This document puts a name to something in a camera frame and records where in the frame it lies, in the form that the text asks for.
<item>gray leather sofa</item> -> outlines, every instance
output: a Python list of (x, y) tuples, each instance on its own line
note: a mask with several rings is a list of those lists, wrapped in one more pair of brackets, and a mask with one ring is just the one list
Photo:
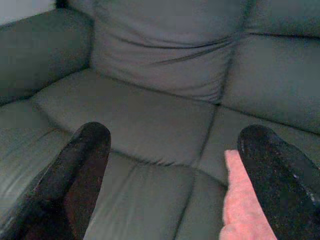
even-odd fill
[(320, 1), (71, 0), (0, 45), (0, 217), (89, 121), (112, 153), (88, 240), (218, 239), (251, 124), (320, 165)]

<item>back cushion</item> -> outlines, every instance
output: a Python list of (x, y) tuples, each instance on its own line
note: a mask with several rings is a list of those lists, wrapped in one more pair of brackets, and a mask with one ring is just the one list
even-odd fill
[(247, 0), (98, 0), (91, 66), (215, 102)]
[(257, 0), (222, 104), (320, 134), (320, 1)]

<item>leather couch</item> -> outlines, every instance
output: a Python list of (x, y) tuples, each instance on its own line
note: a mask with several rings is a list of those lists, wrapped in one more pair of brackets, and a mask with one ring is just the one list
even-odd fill
[(0, 217), (89, 121), (112, 152), (87, 240), (218, 239), (251, 124), (320, 165), (319, 1), (70, 0), (0, 45)]

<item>pink fabric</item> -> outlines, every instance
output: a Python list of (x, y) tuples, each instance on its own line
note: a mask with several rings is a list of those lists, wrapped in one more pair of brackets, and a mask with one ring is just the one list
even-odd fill
[(224, 152), (229, 188), (224, 199), (220, 240), (277, 240), (237, 150)]

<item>wall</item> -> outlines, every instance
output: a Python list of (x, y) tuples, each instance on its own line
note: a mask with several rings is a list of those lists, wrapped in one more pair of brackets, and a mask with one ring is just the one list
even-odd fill
[(55, 0), (0, 0), (0, 25), (55, 8)]

